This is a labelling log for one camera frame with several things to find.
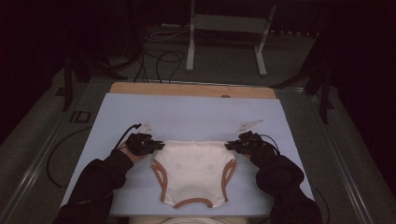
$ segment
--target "black cloth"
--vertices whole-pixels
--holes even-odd
[[[257,151],[250,160],[260,168],[256,174],[257,186],[274,197],[271,223],[322,223],[317,204],[300,189],[304,173],[297,165],[268,149]],[[133,166],[118,150],[104,161],[89,163],[54,223],[106,223],[113,200],[112,190],[124,185],[125,174]]]

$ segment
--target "floor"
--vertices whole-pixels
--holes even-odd
[[[185,59],[178,67],[178,62],[158,62],[150,54],[157,58],[164,51],[156,50],[179,50],[186,54],[188,37],[154,37],[161,41],[149,41],[145,45],[146,74],[140,75],[138,82],[159,82],[158,76],[169,82],[172,76],[170,83],[267,87],[295,76],[315,41],[301,35],[269,35],[263,52],[268,76],[260,77],[253,45],[247,41],[214,43],[207,36],[202,38],[196,45],[194,70],[187,72]],[[163,60],[177,61],[178,57],[168,53]],[[135,63],[119,74],[128,77],[126,81],[133,81],[139,68],[140,64]],[[89,130],[76,132],[93,125],[101,102],[115,81],[97,73],[93,73],[89,83],[74,81],[73,104],[63,112],[64,98],[55,96],[63,85],[63,70],[54,77],[52,87],[0,146],[0,177],[6,180],[0,183],[0,208],[4,212],[0,220],[6,218],[8,223],[17,224],[51,223],[65,189],[53,185],[48,172],[61,187],[67,185],[89,135]],[[329,124],[324,124],[318,116],[317,97],[302,92],[305,82],[301,80],[276,90],[276,96],[284,107],[307,178],[315,185],[313,192],[323,221],[329,218],[329,223],[336,224],[396,223],[396,202],[339,101],[336,88],[331,89]],[[73,111],[90,112],[92,116],[86,123],[71,122]],[[32,183],[23,182],[23,177]],[[251,223],[260,221],[262,218],[251,219]]]

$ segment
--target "underwear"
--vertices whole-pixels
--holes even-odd
[[[186,203],[218,207],[228,202],[225,187],[236,160],[225,142],[166,141],[151,168],[162,188],[161,202],[175,208]]]

